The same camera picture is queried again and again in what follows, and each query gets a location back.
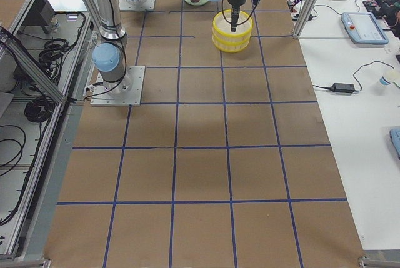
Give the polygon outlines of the paper cup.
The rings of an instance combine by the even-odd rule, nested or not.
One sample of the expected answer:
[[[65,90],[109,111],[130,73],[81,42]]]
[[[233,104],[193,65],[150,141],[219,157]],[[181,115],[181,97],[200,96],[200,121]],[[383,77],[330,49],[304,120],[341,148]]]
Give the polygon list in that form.
[[[399,89],[399,71],[390,70],[386,71],[379,79],[379,86],[377,94],[379,96],[386,92],[388,86],[396,87]]]

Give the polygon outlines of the blue teach pendant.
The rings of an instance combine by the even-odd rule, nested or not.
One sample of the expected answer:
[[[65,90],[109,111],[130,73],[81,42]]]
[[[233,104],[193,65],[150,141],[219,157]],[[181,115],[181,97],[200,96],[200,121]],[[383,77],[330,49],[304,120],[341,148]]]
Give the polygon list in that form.
[[[341,22],[355,44],[385,45],[389,42],[371,13],[345,12],[341,15]]]
[[[400,128],[395,127],[389,131],[389,137],[392,145],[394,146],[397,157],[400,158]]]

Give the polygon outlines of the black power adapter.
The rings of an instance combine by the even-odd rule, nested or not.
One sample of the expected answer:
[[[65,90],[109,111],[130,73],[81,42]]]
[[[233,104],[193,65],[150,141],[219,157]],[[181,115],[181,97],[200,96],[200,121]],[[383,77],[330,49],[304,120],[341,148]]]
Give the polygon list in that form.
[[[333,83],[331,86],[325,87],[325,89],[335,93],[346,94],[352,94],[357,91],[353,84],[348,83]]]

